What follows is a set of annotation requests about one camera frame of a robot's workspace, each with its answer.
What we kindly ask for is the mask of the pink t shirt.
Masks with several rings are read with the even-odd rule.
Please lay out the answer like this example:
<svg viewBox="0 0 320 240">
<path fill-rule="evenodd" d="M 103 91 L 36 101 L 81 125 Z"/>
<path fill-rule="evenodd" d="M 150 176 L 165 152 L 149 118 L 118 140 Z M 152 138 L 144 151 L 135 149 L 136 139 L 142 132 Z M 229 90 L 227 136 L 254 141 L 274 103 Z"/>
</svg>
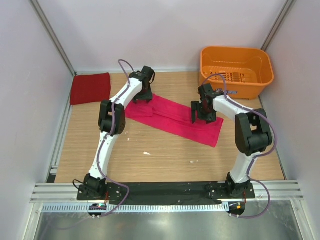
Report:
<svg viewBox="0 0 320 240">
<path fill-rule="evenodd" d="M 224 120 L 220 117 L 207 124 L 197 119 L 192 123 L 191 108 L 156 94 L 150 102 L 130 102 L 125 116 L 149 127 L 180 136 L 182 138 L 216 147 Z"/>
</svg>

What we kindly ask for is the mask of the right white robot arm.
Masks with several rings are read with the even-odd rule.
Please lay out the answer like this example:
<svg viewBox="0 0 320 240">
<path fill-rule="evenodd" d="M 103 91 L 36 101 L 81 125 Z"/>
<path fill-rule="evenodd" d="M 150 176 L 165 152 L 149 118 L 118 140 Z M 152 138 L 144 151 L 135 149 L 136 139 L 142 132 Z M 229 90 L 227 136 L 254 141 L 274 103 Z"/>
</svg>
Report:
<svg viewBox="0 0 320 240">
<path fill-rule="evenodd" d="M 239 151 L 233 169 L 227 174 L 225 192 L 231 198 L 240 198 L 248 189 L 251 168 L 255 158 L 272 144 L 272 134 L 266 112 L 246 107 L 222 91 L 214 91 L 209 83 L 198 87 L 199 101 L 191 102 L 191 122 L 197 119 L 211 124 L 222 113 L 235 124 L 235 144 Z"/>
</svg>

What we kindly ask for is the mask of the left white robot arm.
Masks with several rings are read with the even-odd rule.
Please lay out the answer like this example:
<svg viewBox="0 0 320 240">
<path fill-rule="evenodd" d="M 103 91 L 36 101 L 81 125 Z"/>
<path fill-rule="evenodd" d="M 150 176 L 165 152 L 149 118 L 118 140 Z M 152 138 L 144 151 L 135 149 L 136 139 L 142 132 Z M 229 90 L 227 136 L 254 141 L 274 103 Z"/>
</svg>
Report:
<svg viewBox="0 0 320 240">
<path fill-rule="evenodd" d="M 107 193 L 106 174 L 113 147 L 126 127 L 125 110 L 129 103 L 138 100 L 150 102 L 153 99 L 151 84 L 155 71 L 144 66 L 141 71 L 133 71 L 124 87 L 111 99 L 100 103 L 98 126 L 100 137 L 93 164 L 78 187 L 78 200 L 101 200 Z"/>
</svg>

